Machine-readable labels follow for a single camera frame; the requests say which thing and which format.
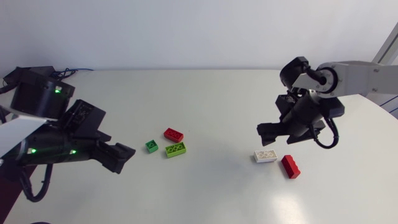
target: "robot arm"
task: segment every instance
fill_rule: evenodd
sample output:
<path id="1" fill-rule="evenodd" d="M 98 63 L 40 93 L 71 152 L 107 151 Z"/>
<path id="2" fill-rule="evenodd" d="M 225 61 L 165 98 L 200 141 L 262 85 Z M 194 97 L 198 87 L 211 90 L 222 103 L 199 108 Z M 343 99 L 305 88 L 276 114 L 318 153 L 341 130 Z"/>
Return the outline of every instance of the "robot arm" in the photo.
<path id="1" fill-rule="evenodd" d="M 280 71 L 280 79 L 287 87 L 286 95 L 279 95 L 276 105 L 279 123 L 257 126 L 266 146 L 277 136 L 289 135 L 288 144 L 313 139 L 319 146 L 330 149 L 337 145 L 339 135 L 333 118 L 344 114 L 344 106 L 337 96 L 353 94 L 398 93 L 398 66 L 383 66 L 369 62 L 330 62 L 312 70 L 305 57 L 297 57 Z M 322 117 L 333 132 L 333 143 L 325 146 L 318 134 L 325 127 Z"/>
<path id="2" fill-rule="evenodd" d="M 298 76 L 294 88 L 315 90 L 321 98 L 333 98 L 369 92 L 398 94 L 398 65 L 379 65 L 371 62 L 328 62 L 317 71 L 326 78 L 319 84 L 308 74 Z"/>

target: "black device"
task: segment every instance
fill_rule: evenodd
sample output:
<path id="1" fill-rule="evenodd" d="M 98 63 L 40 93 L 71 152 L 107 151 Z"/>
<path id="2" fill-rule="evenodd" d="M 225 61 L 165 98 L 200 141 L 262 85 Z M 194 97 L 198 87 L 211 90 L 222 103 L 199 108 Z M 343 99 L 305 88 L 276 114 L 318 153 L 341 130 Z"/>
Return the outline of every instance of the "black device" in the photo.
<path id="1" fill-rule="evenodd" d="M 339 135 L 333 118 L 342 116 L 345 108 L 338 98 L 319 98 L 313 90 L 293 88 L 293 83 L 303 73 L 321 85 L 326 82 L 321 70 L 312 70 L 305 57 L 293 59 L 281 70 L 280 80 L 288 88 L 288 91 L 286 95 L 279 95 L 276 100 L 280 111 L 280 122 L 263 123 L 257 126 L 263 146 L 275 142 L 277 136 L 283 135 L 289 135 L 287 144 L 314 139 L 319 146 L 325 149 L 337 145 Z M 321 121 L 322 118 L 325 119 L 334 134 L 333 143 L 329 146 L 323 145 L 318 140 L 320 131 L 325 127 Z"/>
<path id="2" fill-rule="evenodd" d="M 95 159 L 111 172 L 121 173 L 136 150 L 120 143 L 106 144 L 111 136 L 98 131 L 105 111 L 83 100 L 76 100 L 66 111 L 75 88 L 35 72 L 24 70 L 17 82 L 11 108 L 53 118 L 1 158 L 3 175 L 19 181 L 27 199 L 38 202 L 44 197 L 56 163 Z M 40 192 L 33 196 L 25 166 L 39 164 L 47 164 L 45 180 Z"/>

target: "small green lego brick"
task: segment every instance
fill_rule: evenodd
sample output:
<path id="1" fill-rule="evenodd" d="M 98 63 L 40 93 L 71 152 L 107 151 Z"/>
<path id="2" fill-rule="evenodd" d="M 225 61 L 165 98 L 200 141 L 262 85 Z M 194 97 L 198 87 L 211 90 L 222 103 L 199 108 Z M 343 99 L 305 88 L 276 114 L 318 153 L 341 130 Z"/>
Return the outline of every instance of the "small green lego brick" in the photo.
<path id="1" fill-rule="evenodd" d="M 180 142 L 166 147 L 167 158 L 178 156 L 180 154 L 186 153 L 186 151 L 187 148 L 185 147 L 184 142 Z"/>
<path id="2" fill-rule="evenodd" d="M 145 145 L 147 146 L 149 153 L 153 153 L 154 151 L 156 151 L 159 148 L 157 146 L 155 140 L 151 140 L 151 141 L 147 142 Z"/>

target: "black cable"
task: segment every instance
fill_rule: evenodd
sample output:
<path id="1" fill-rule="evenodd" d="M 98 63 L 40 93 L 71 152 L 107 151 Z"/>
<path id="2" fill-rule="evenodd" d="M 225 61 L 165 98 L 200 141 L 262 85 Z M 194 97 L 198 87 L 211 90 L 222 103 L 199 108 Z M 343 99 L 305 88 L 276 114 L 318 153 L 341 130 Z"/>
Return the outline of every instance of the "black cable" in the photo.
<path id="1" fill-rule="evenodd" d="M 0 88 L 0 94 L 7 93 L 8 91 L 13 90 L 17 86 L 18 86 L 18 82 L 10 84 L 10 85 L 6 85 L 6 86 Z"/>
<path id="2" fill-rule="evenodd" d="M 4 114 L 4 110 L 2 108 L 0 108 L 0 120 L 1 123 L 4 124 L 6 121 L 6 115 Z"/>
<path id="3" fill-rule="evenodd" d="M 47 167 L 45 168 L 44 180 L 42 181 L 43 183 L 42 188 L 40 189 L 40 192 L 38 192 L 36 196 L 33 196 L 32 184 L 25 170 L 22 170 L 22 175 L 19 178 L 19 182 L 21 183 L 22 189 L 28 200 L 30 200 L 31 202 L 39 202 L 44 198 L 45 194 L 47 193 L 47 190 L 49 189 L 51 173 L 52 173 L 52 164 L 47 164 Z"/>
<path id="4" fill-rule="evenodd" d="M 398 97 L 398 96 L 396 96 L 396 97 L 394 97 L 394 98 L 391 98 L 390 100 L 387 100 L 385 103 L 382 103 L 380 106 L 384 106 L 386 103 L 390 102 L 391 100 L 396 99 L 397 97 Z"/>
<path id="5" fill-rule="evenodd" d="M 335 147 L 338 143 L 339 140 L 339 135 L 338 135 L 338 130 L 337 130 L 337 126 L 335 124 L 335 122 L 333 121 L 333 119 L 325 119 L 326 124 L 328 124 L 329 128 L 331 129 L 331 131 L 333 132 L 333 142 L 332 144 L 330 144 L 329 146 L 326 146 L 324 144 L 322 144 L 319 140 L 318 140 L 318 136 L 315 134 L 315 130 L 313 128 L 313 125 L 310 125 L 308 128 L 310 130 L 310 133 L 312 135 L 313 140 L 322 148 L 324 149 L 331 149 L 333 147 Z"/>
<path id="6" fill-rule="evenodd" d="M 58 81 L 62 81 L 64 78 L 71 77 L 73 74 L 75 74 L 79 70 L 94 71 L 94 70 L 89 69 L 89 68 L 73 68 L 73 69 L 66 68 L 64 71 L 55 71 L 55 72 L 53 72 L 51 74 L 51 77 L 56 79 L 56 80 L 58 80 Z"/>

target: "table surface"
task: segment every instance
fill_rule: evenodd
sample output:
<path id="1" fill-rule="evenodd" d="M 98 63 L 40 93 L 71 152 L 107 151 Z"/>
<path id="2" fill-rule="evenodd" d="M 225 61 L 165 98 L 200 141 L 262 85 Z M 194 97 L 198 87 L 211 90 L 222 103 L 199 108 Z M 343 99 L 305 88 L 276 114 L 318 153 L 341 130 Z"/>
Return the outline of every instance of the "table surface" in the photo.
<path id="1" fill-rule="evenodd" d="M 65 80 L 107 112 L 99 130 L 137 149 L 120 175 L 97 161 L 54 166 L 43 201 L 21 194 L 6 223 L 396 223 L 398 121 L 359 95 L 340 98 L 339 144 L 261 146 L 256 127 L 278 122 L 276 70 L 78 72 Z M 2 95 L 6 103 L 12 93 Z M 187 153 L 166 158 L 163 132 L 184 133 Z M 331 142 L 325 129 L 320 140 Z M 159 150 L 148 154 L 154 139 Z M 274 149 L 277 162 L 253 152 Z M 291 154 L 301 174 L 288 179 Z M 44 166 L 32 176 L 34 191 Z"/>

